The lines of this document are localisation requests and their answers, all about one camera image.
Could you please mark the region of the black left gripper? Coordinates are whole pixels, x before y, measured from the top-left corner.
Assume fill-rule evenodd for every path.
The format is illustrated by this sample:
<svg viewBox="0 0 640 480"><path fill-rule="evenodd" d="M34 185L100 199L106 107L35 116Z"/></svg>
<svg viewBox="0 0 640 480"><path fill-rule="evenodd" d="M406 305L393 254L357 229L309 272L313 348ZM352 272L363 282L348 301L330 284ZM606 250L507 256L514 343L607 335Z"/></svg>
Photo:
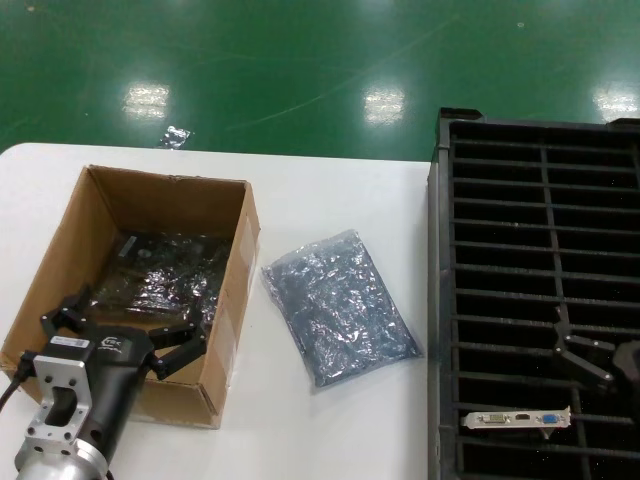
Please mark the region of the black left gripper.
<svg viewBox="0 0 640 480"><path fill-rule="evenodd" d="M92 405L79 438L111 458L149 372L151 354L150 369L157 378L168 378L206 354L207 336L202 312L196 308L183 323L150 330L149 336L133 327L96 327L84 314L90 296L91 287L85 283L43 314L41 327L47 342L68 330L93 343L88 364Z"/></svg>

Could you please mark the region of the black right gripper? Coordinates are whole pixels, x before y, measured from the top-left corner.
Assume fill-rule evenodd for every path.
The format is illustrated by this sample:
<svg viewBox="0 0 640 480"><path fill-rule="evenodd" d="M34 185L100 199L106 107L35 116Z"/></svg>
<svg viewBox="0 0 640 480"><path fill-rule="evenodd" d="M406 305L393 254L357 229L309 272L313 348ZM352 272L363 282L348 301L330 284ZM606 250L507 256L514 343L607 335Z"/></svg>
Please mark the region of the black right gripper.
<svg viewBox="0 0 640 480"><path fill-rule="evenodd" d="M609 371L613 358L617 381L628 389L639 387L638 340L621 343L615 351L613 343L574 334L566 306L557 306L555 311L553 357L562 371L588 389L607 393L614 385Z"/></svg>

